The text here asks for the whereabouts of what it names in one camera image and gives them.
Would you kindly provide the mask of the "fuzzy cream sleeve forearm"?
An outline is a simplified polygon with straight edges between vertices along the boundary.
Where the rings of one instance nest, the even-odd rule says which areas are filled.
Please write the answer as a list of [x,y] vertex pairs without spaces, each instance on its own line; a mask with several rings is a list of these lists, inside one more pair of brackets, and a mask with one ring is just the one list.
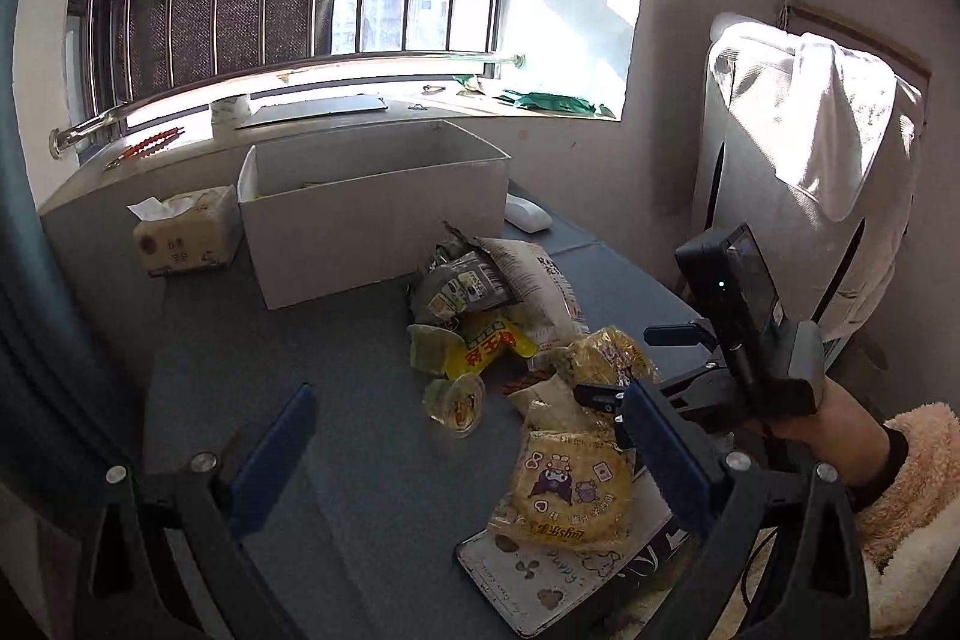
[[856,515],[871,633],[910,630],[958,552],[958,416],[924,404],[885,424],[907,454],[890,487]]

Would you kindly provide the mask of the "person's right hand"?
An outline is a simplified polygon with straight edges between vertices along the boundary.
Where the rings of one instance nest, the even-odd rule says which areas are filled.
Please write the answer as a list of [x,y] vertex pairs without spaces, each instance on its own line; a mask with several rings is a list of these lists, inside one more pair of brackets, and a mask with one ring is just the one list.
[[747,420],[745,429],[805,443],[818,461],[838,471],[844,486],[864,486],[872,481],[890,455],[884,427],[831,378],[825,378],[822,403],[812,416]]

